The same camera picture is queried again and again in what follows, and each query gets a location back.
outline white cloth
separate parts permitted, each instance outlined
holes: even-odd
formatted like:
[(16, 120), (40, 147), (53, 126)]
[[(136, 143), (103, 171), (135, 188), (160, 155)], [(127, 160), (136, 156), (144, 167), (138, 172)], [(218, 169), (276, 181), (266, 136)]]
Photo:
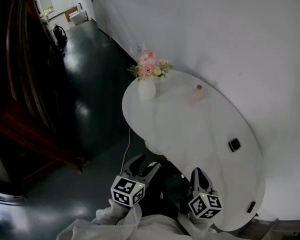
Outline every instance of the white cloth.
[(190, 218), (179, 214), (178, 221), (189, 235), (185, 235), (179, 224), (163, 215), (142, 217), (139, 204), (123, 207), (109, 199), (110, 207), (97, 210), (92, 221), (77, 219), (57, 240), (235, 240), (228, 233), (217, 233), (209, 228), (213, 220)]

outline white vase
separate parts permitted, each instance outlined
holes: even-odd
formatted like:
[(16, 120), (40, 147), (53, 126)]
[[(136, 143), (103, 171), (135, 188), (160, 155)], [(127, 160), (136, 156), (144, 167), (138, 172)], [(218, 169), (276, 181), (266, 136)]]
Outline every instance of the white vase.
[(152, 77), (139, 81), (138, 93), (141, 100), (149, 101), (156, 95), (156, 85)]

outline hallway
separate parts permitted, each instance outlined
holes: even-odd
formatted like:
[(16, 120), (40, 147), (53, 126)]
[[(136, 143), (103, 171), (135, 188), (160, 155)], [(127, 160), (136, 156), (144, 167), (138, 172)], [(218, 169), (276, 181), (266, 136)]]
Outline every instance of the hallway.
[[(70, 29), (67, 36), (64, 63), (73, 90), (69, 95), (75, 98), (78, 139), (91, 160), (81, 174), (64, 165), (47, 175), (26, 193), (22, 206), (0, 205), (0, 240), (54, 240), (74, 220), (91, 221), (97, 209), (109, 204), (110, 187), (121, 170), (129, 141), (121, 102), (133, 80), (126, 68), (134, 61), (94, 21)], [(176, 202), (187, 180), (131, 131), (125, 160), (141, 153), (164, 165), (167, 196)]]

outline white tabletop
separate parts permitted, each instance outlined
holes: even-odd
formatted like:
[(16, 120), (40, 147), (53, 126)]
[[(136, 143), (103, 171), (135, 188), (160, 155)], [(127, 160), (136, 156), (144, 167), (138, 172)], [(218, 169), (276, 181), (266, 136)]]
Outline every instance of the white tabletop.
[[(122, 111), (127, 123), (188, 180), (196, 167), (207, 173), (223, 201), (214, 217), (219, 229), (244, 226), (257, 213), (266, 188), (261, 151), (246, 121), (224, 96), (194, 76), (171, 70), (167, 79), (154, 81), (156, 96), (150, 101), (139, 98), (137, 80), (126, 89)], [(205, 97), (191, 104), (197, 85)], [(234, 138), (241, 148), (232, 152), (228, 142)]]

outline small bottle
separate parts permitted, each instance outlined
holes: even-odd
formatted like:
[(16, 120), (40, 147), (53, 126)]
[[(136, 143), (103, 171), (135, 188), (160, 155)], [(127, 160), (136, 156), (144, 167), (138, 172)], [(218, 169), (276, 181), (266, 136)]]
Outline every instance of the small bottle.
[(204, 97), (202, 85), (198, 84), (196, 88), (192, 91), (190, 101), (191, 103), (197, 103)]

